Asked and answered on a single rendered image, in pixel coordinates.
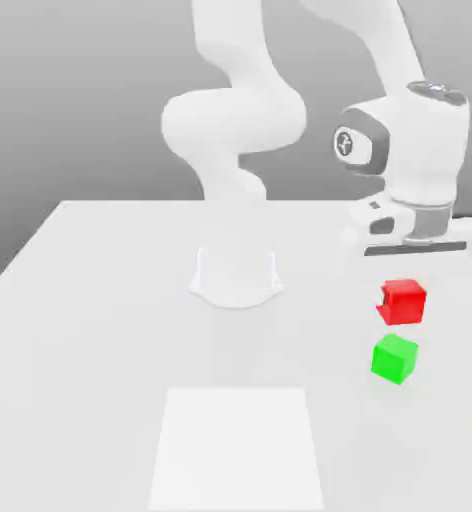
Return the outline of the small green cube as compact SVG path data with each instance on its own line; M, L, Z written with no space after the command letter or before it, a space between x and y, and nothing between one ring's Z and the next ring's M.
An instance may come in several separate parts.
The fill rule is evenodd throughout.
M419 345L396 334L385 335L374 347L371 372L397 385L414 371Z

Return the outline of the small red cube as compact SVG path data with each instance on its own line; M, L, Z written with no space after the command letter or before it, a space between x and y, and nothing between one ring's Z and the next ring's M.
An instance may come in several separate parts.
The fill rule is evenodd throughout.
M413 279L386 280L381 285L383 301L377 312L387 325L417 324L422 321L426 290Z

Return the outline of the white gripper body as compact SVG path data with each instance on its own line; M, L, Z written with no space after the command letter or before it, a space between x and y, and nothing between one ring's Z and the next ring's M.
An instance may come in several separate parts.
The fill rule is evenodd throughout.
M341 236L341 270L364 280L472 277L472 215L451 218L443 237L422 245L401 244L390 236L372 243L348 228Z

